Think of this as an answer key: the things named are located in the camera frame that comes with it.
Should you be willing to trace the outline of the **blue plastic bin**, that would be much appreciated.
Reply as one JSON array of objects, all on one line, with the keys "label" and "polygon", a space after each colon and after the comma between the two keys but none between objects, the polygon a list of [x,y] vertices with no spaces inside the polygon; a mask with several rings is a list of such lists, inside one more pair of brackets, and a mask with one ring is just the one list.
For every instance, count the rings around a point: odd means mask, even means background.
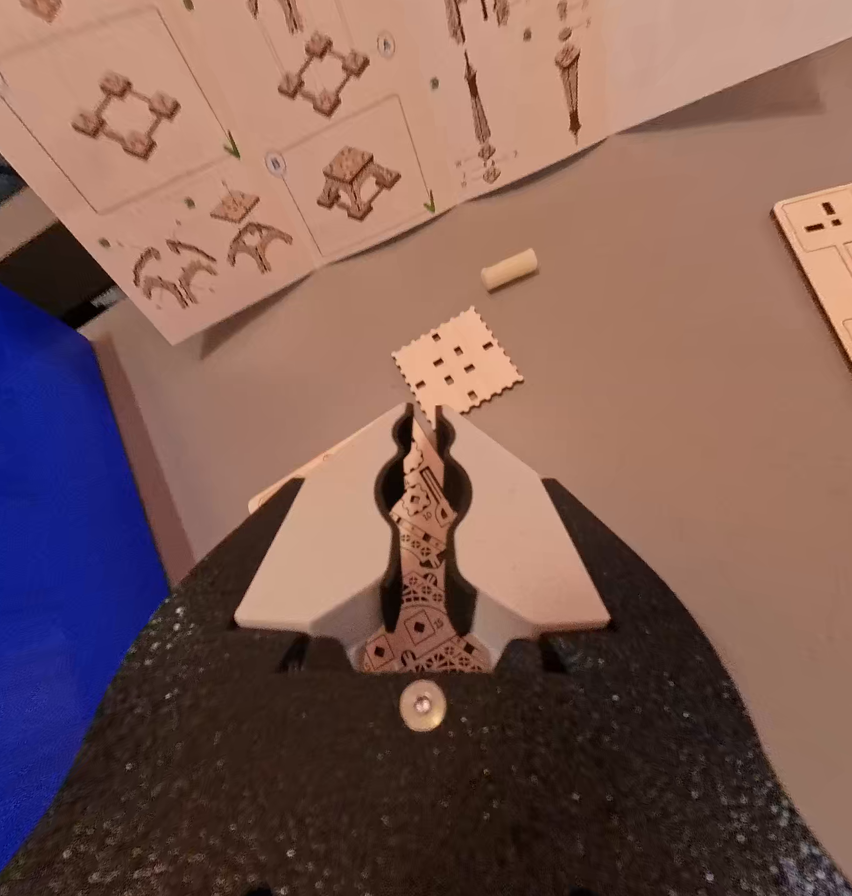
[{"label": "blue plastic bin", "polygon": [[168,595],[91,343],[0,283],[0,872]]}]

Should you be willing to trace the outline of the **small cream cylinder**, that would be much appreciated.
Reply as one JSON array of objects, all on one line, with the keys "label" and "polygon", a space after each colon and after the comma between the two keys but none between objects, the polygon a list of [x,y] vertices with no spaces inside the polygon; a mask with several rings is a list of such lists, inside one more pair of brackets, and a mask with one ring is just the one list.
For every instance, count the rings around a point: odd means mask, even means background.
[{"label": "small cream cylinder", "polygon": [[523,278],[535,274],[539,269],[536,252],[532,248],[484,267],[480,271],[480,281],[485,290],[494,292]]}]

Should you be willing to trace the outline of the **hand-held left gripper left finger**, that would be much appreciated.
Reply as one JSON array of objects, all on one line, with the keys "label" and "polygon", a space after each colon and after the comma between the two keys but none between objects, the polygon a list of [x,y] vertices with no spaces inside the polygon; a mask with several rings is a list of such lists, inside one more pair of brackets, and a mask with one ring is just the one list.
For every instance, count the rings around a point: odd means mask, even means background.
[{"label": "hand-held left gripper left finger", "polygon": [[413,408],[399,404],[302,479],[234,613],[238,627],[333,639],[353,666],[400,599],[400,539],[390,511],[404,486]]}]

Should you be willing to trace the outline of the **folded paper instruction sheet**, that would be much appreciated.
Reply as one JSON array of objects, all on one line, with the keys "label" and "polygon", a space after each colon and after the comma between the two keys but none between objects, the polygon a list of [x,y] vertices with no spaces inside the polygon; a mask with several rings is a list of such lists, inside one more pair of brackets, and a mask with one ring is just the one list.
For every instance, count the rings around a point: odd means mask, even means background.
[{"label": "folded paper instruction sheet", "polygon": [[0,1],[0,152],[177,344],[851,35],[835,1]]}]

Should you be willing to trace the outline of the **lace-pattern wooden puzzle sheet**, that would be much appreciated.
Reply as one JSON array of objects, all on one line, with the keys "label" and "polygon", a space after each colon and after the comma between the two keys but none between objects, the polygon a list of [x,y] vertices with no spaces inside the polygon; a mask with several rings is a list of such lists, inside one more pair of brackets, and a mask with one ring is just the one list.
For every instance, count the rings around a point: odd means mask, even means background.
[{"label": "lace-pattern wooden puzzle sheet", "polygon": [[455,511],[444,490],[444,464],[413,422],[403,463],[403,490],[390,516],[400,536],[401,609],[393,632],[366,640],[359,670],[367,674],[487,673],[490,656],[472,635],[455,633],[446,610],[444,557]]}]

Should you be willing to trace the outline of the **small square wooden puzzle piece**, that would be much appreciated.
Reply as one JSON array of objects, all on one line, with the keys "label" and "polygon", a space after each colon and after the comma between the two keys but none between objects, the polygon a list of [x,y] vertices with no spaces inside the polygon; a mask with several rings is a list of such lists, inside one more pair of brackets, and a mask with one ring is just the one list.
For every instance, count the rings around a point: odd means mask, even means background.
[{"label": "small square wooden puzzle piece", "polygon": [[523,380],[475,308],[429,330],[391,356],[432,427],[437,408],[464,414]]}]

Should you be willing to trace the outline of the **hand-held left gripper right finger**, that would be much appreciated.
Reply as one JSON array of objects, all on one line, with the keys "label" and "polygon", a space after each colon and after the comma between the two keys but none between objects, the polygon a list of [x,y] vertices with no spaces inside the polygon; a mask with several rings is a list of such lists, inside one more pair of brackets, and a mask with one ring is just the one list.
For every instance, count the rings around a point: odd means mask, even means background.
[{"label": "hand-held left gripper right finger", "polygon": [[496,666],[512,642],[601,630],[611,621],[542,477],[447,406],[437,409],[454,630]]}]

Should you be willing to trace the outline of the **wooden puzzle sheet square holes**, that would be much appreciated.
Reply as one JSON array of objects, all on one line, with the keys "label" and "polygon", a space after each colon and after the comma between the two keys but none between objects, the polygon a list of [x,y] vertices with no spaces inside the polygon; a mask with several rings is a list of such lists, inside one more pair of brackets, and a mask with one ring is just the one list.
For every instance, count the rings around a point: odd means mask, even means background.
[{"label": "wooden puzzle sheet square holes", "polygon": [[852,367],[852,183],[778,202],[773,216]]}]

